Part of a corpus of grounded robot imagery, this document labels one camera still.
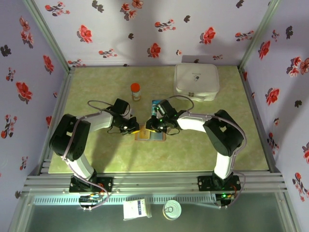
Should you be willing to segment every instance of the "green table surface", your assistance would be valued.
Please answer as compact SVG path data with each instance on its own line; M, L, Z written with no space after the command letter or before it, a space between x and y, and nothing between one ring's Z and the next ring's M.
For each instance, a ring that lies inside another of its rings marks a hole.
M236 66L218 66L220 91L215 100L196 102L192 113L215 113L226 110L243 128L248 144L238 154L235 169L267 170L268 166ZM83 116L96 112L88 100L114 103L121 98L130 103L139 123L151 115L152 100L173 95L174 66L161 67L87 67L77 68L72 80L64 113ZM133 101L130 85L140 84L141 100ZM172 99L176 110L188 109L190 102ZM182 130L168 136L164 142L135 141L134 135L108 134L107 129L88 136L85 155L89 163L101 172L166 172L210 171L216 164L217 152L206 133ZM71 171L56 154L49 173Z

